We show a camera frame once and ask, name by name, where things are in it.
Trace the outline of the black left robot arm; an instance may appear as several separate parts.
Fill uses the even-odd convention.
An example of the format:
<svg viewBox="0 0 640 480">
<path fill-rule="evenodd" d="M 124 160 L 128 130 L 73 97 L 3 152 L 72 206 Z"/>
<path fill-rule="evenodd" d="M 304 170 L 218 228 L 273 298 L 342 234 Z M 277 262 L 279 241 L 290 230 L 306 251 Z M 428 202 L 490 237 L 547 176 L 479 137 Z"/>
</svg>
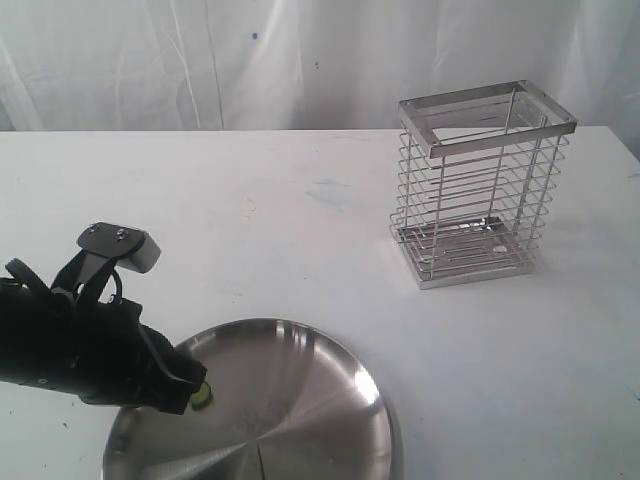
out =
<svg viewBox="0 0 640 480">
<path fill-rule="evenodd" d="M 81 311 L 1 281 L 1 379 L 72 394 L 89 405 L 151 407 L 181 415 L 207 370 L 139 320 L 141 305 Z"/>
</svg>

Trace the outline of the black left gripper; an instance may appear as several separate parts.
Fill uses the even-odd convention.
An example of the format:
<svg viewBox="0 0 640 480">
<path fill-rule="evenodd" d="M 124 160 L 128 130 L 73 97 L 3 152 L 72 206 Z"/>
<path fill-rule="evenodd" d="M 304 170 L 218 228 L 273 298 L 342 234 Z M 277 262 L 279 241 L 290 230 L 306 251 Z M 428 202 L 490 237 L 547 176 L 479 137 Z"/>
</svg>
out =
<svg viewBox="0 0 640 480">
<path fill-rule="evenodd" d="M 97 302 L 82 311 L 63 295 L 30 291 L 29 303 L 31 387 L 74 394 L 90 405 L 182 415 L 206 381 L 203 364 L 140 322 L 135 302 Z"/>
</svg>

